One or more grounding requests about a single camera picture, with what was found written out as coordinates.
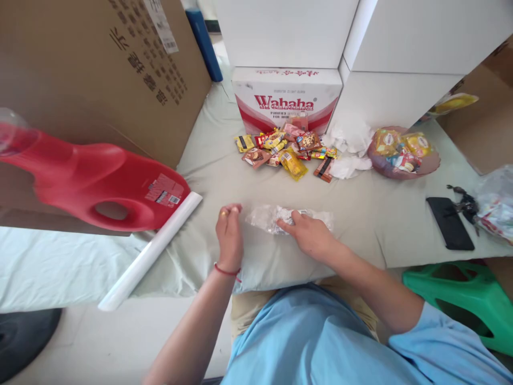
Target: smartphone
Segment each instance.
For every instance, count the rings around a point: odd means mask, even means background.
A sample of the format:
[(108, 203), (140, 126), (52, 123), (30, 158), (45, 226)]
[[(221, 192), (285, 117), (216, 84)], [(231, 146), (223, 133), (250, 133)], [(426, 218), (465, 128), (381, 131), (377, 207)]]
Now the smartphone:
[(427, 198), (426, 201), (442, 232), (445, 247), (449, 250), (474, 250), (472, 239), (461, 221), (460, 214), (454, 208), (453, 202), (449, 198)]

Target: floor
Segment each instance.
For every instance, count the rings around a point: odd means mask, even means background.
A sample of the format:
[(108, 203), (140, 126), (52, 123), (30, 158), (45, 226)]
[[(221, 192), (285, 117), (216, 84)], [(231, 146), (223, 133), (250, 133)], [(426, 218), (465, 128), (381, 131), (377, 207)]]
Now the floor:
[[(7, 384), (139, 385), (191, 302), (192, 298), (131, 299), (112, 313), (94, 305), (65, 309), (45, 350)], [(228, 364), (230, 311), (231, 304), (207, 378), (222, 376)]]

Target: blue sleeve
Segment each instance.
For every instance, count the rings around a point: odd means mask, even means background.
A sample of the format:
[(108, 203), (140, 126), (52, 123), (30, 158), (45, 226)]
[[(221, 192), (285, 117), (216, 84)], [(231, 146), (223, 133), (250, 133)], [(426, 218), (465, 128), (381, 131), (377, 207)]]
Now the blue sleeve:
[(388, 344), (434, 383), (513, 383), (513, 375), (475, 332), (427, 302), (417, 325)]

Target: bed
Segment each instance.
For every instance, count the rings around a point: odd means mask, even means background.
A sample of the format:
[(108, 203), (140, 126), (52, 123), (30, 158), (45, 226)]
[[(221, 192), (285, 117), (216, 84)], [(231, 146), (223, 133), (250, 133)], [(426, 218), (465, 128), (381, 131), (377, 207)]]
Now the bed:
[[(214, 226), (222, 205), (242, 203), (331, 211), (335, 236), (380, 268), (511, 255), (500, 240), (463, 220), (476, 249), (444, 246), (425, 199), (458, 200), (447, 184), (471, 191), (479, 176), (436, 122), (419, 127), (437, 147), (441, 166), (410, 180), (387, 179), (373, 170), (330, 184), (309, 173), (295, 182), (284, 170), (253, 170), (241, 161), (233, 137), (244, 132), (229, 79), (215, 84), (177, 168), (204, 200), (132, 293), (133, 297), (193, 296), (218, 257)], [(234, 293), (267, 290), (333, 274), (304, 255), (286, 235), (243, 225), (245, 254)], [(0, 227), (0, 312), (97, 303), (154, 233), (115, 237)]]

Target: bottle handle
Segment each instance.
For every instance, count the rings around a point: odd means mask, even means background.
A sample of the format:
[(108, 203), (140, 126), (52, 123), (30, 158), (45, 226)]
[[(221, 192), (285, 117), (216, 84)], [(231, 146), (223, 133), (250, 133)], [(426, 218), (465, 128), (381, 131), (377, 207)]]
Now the bottle handle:
[(132, 232), (154, 230), (150, 226), (150, 223), (154, 218), (154, 214), (143, 203), (131, 201), (129, 199), (107, 199), (104, 202), (114, 202), (123, 206), (128, 212), (127, 216), (124, 219), (107, 217), (96, 210), (96, 205), (98, 203), (103, 203), (98, 202), (87, 210), (84, 220), (92, 225), (113, 231)]

